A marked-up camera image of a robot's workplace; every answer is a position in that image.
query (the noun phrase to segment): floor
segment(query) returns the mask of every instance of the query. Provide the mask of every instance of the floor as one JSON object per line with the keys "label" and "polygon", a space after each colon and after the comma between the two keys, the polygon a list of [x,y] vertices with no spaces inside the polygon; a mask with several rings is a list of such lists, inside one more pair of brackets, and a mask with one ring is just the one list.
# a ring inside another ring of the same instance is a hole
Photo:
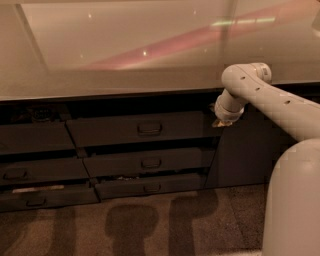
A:
{"label": "floor", "polygon": [[266,186],[0,213],[0,255],[260,256]]}

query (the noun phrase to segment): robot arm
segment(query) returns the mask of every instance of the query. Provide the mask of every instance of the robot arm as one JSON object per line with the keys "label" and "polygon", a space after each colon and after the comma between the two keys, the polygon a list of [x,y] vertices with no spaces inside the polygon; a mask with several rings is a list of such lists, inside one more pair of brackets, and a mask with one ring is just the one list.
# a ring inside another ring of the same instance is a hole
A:
{"label": "robot arm", "polygon": [[297,141],[320,137],[320,105],[271,86],[263,63],[232,65],[222,74],[225,90],[215,104],[222,124],[239,119],[251,103]]}
{"label": "robot arm", "polygon": [[233,123],[251,103],[298,144],[278,160],[269,183],[263,256],[319,255],[320,105],[277,89],[265,64],[233,65],[222,75],[225,90],[215,113]]}

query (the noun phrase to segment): cabinet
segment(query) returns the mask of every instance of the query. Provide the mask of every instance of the cabinet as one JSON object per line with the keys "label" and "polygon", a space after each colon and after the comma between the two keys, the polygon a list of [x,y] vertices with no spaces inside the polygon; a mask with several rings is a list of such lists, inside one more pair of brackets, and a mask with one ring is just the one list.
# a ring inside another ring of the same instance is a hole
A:
{"label": "cabinet", "polygon": [[220,93],[0,103],[0,211],[266,182],[294,141],[251,106],[213,128]]}

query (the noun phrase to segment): drawer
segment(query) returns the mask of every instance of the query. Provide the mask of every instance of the drawer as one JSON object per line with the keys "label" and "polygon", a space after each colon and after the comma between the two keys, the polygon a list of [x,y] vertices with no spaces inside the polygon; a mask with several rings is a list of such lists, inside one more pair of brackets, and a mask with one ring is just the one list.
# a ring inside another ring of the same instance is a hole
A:
{"label": "drawer", "polygon": [[88,178],[80,159],[65,158],[0,164],[0,185]]}
{"label": "drawer", "polygon": [[63,189],[24,193],[0,193],[0,212],[98,203],[93,188],[88,185],[65,186]]}
{"label": "drawer", "polygon": [[64,123],[0,126],[0,154],[74,149]]}
{"label": "drawer", "polygon": [[141,196],[168,192],[198,190],[204,187],[205,175],[181,174],[129,181],[106,181],[96,185],[100,199]]}
{"label": "drawer", "polygon": [[78,147],[220,135],[211,115],[201,111],[68,120]]}
{"label": "drawer", "polygon": [[90,177],[209,167],[213,149],[181,148],[85,158]]}

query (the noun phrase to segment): dark gray drawer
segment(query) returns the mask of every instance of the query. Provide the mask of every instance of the dark gray drawer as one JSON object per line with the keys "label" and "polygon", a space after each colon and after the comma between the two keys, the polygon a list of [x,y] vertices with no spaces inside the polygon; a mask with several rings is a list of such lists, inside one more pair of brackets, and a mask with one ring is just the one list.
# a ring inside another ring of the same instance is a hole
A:
{"label": "dark gray drawer", "polygon": [[35,192],[0,193],[0,212],[98,203],[93,188],[88,185],[65,186],[63,189]]}
{"label": "dark gray drawer", "polygon": [[0,154],[73,149],[64,123],[0,126]]}
{"label": "dark gray drawer", "polygon": [[141,196],[177,191],[198,190],[204,187],[205,175],[181,174],[143,178],[129,181],[106,181],[96,185],[100,199]]}
{"label": "dark gray drawer", "polygon": [[209,167],[213,149],[181,148],[85,158],[91,177]]}
{"label": "dark gray drawer", "polygon": [[86,178],[82,161],[75,158],[0,164],[0,185]]}
{"label": "dark gray drawer", "polygon": [[211,115],[201,111],[84,118],[67,121],[78,147],[146,141],[202,138],[220,135]]}

